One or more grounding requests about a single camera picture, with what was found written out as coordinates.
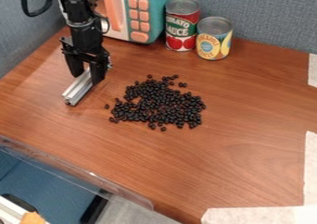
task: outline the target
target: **wooden tabletop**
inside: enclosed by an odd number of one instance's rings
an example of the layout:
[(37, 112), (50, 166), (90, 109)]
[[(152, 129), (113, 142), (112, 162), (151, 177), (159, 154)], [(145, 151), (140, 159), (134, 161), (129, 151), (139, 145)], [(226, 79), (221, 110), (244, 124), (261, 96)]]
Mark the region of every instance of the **wooden tabletop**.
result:
[[(61, 94), (74, 79), (60, 53), (64, 29), (0, 82), (0, 135), (90, 170), (145, 198), (156, 211), (199, 223), (210, 207), (301, 205), (304, 138), (317, 131), (308, 54), (234, 40), (224, 60), (106, 39), (114, 68), (75, 107)], [(179, 74), (207, 105), (203, 125), (152, 131), (108, 121), (125, 87)]]

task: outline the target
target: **can lid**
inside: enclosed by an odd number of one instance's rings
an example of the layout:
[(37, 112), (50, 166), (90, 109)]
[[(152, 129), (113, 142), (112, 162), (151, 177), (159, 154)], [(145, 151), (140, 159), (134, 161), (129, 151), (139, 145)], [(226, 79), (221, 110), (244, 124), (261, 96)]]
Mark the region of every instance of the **can lid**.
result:
[(170, 0), (166, 4), (166, 12), (170, 14), (193, 14), (199, 9), (197, 0)]
[(233, 29), (228, 19), (221, 17), (208, 17), (198, 22), (198, 33), (206, 33), (210, 35), (219, 35), (228, 33)]

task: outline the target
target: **red can label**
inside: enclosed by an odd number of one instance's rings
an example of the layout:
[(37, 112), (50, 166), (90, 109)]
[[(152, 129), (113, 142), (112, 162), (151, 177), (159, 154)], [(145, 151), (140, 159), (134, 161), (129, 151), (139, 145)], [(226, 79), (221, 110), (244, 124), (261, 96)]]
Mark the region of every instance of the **red can label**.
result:
[(191, 15), (166, 15), (166, 45), (176, 51), (188, 51), (196, 46), (200, 11)]

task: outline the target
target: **yellow can label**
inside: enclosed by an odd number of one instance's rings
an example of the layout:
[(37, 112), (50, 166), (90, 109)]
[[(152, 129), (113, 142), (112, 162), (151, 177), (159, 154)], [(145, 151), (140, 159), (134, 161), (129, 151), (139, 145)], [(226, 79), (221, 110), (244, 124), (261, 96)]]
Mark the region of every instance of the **yellow can label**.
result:
[(229, 54), (232, 32), (228, 34), (212, 36), (205, 33), (197, 36), (197, 53), (208, 60), (222, 59)]

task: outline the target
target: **tin can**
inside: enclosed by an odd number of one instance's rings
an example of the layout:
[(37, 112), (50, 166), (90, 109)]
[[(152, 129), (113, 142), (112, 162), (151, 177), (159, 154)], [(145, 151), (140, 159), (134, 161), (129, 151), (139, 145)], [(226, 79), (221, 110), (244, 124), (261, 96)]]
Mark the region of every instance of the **tin can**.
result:
[(197, 0), (170, 0), (166, 4), (166, 45), (175, 51), (194, 49), (199, 18)]
[(228, 19), (208, 17), (197, 25), (197, 53), (207, 60), (218, 60), (229, 55), (233, 26)]

